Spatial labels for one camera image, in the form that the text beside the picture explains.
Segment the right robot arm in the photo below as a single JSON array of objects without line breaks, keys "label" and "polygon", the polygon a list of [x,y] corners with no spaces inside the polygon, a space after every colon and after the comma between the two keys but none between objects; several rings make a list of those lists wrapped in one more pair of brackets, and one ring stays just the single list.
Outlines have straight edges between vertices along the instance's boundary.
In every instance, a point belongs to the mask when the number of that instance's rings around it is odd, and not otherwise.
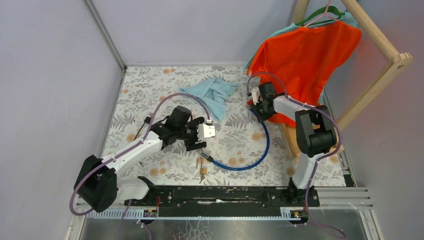
[{"label": "right robot arm", "polygon": [[337,128],[325,105],[302,103],[284,93],[277,93],[271,82],[260,84],[248,91],[251,108],[259,122],[282,114],[295,122],[296,142],[300,160],[295,174],[290,178],[287,201],[301,205],[312,192],[312,181],[318,161],[325,158],[337,143]]}]

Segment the blue cable lock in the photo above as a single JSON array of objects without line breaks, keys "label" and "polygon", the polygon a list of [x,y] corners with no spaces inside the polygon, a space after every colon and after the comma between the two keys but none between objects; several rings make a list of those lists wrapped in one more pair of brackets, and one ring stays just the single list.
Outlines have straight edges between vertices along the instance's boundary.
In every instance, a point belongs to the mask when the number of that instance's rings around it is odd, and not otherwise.
[{"label": "blue cable lock", "polygon": [[261,164],[270,149],[267,126],[250,109],[229,112],[215,124],[216,137],[199,151],[202,159],[226,171],[248,171]]}]

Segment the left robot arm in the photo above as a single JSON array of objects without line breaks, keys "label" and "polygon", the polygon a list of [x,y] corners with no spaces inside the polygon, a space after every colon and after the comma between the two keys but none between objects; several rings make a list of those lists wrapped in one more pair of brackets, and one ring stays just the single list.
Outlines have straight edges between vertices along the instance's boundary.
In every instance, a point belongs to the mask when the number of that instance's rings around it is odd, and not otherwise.
[{"label": "left robot arm", "polygon": [[87,157],[72,196],[81,197],[97,213],[126,200],[138,200],[144,206],[152,204],[155,200],[153,184],[145,177],[124,179],[124,174],[144,158],[176,141],[182,141],[187,151],[205,148],[205,140],[216,135],[213,120],[204,117],[191,119],[191,116],[190,110],[177,106],[165,120],[151,124],[146,137],[109,155]]}]

